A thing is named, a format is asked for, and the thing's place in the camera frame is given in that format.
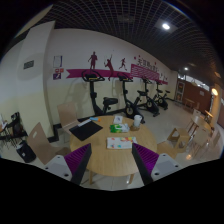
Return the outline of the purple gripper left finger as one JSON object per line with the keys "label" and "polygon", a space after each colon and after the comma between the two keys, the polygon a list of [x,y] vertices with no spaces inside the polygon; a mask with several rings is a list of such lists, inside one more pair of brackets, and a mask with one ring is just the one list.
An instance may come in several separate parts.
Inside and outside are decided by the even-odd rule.
{"label": "purple gripper left finger", "polygon": [[79,185],[91,154],[91,145],[86,144],[66,156],[56,155],[44,166],[44,170]]}

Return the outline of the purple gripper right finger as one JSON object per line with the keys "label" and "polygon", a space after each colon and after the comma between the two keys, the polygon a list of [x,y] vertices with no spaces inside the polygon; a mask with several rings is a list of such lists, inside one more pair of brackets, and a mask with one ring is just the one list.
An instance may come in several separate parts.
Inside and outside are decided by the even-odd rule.
{"label": "purple gripper right finger", "polygon": [[168,154],[157,154],[137,143],[132,144],[132,155],[145,185],[182,169]]}

